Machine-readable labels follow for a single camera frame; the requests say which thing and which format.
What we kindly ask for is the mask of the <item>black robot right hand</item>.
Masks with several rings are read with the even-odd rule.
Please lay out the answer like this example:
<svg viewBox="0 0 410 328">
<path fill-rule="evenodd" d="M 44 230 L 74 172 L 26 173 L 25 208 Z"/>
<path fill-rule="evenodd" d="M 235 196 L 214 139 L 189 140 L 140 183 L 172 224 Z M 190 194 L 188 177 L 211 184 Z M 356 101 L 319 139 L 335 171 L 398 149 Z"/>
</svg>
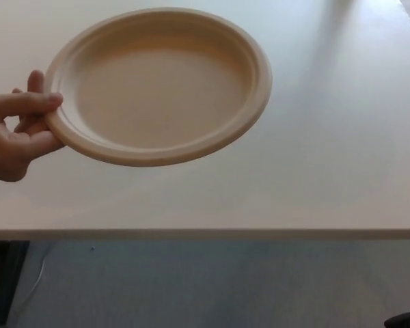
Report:
<svg viewBox="0 0 410 328">
<path fill-rule="evenodd" d="M 385 328 L 410 328 L 410 311 L 387 319 L 384 322 Z"/>
</svg>

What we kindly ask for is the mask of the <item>person's bare hand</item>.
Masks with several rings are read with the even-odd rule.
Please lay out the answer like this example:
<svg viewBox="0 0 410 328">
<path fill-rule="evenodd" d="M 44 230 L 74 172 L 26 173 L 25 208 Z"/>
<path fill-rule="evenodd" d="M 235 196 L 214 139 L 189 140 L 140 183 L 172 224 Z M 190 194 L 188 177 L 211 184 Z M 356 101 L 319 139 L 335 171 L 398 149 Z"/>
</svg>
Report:
<svg viewBox="0 0 410 328">
<path fill-rule="evenodd" d="M 64 147 L 45 122 L 63 103 L 59 93 L 44 91 L 44 74 L 34 70 L 27 90 L 0 94 L 0 180 L 18 182 L 32 161 Z"/>
</svg>

